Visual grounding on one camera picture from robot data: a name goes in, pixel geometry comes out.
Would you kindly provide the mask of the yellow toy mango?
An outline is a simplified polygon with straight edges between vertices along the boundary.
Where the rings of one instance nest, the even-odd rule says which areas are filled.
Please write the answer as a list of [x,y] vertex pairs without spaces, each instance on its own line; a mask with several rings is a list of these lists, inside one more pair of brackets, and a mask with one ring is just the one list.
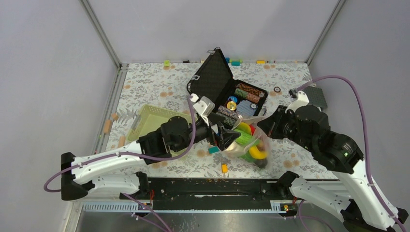
[[252,129],[250,127],[249,124],[244,123],[244,122],[240,122],[237,126],[236,126],[237,130],[241,130],[247,134],[252,134]]

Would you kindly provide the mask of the clear zip top bag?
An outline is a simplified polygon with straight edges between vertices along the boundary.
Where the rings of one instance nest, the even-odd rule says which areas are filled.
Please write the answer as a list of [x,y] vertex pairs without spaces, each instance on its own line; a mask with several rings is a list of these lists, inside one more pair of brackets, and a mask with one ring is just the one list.
[[264,169],[268,165],[270,145],[266,133],[257,123],[266,118],[266,116],[239,116],[233,126],[233,131],[238,132],[239,137],[226,147],[223,153]]

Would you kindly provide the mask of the yellow toy banana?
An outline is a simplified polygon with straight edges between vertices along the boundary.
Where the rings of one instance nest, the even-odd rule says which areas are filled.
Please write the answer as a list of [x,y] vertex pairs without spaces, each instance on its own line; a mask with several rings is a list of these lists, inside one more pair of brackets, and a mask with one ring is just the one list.
[[267,157],[267,151],[263,146],[255,145],[249,148],[249,154],[256,160],[263,160]]

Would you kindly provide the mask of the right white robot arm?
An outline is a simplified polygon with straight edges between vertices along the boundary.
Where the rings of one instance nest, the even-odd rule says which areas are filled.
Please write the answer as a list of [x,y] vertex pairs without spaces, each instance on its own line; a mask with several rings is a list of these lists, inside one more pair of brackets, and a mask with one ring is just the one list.
[[339,219],[350,232],[391,232],[408,218],[405,209],[389,203],[373,177],[366,160],[349,136],[331,130],[328,116],[312,105],[289,110],[281,105],[258,127],[272,139],[289,139],[308,152],[344,185],[348,196],[340,196],[287,171],[277,181],[281,198],[306,200]]

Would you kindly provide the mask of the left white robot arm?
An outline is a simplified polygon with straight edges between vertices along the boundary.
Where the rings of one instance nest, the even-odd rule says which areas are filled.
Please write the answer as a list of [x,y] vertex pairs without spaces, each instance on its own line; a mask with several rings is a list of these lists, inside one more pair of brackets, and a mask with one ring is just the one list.
[[216,131],[212,125],[203,118],[191,124],[174,116],[155,131],[112,151],[84,157],[66,152],[60,156],[61,199],[74,201],[97,192],[134,194],[143,199],[150,192],[146,174],[117,175],[113,172],[171,160],[172,152],[186,154],[195,143],[203,140],[223,151],[240,136],[220,121],[215,124]]

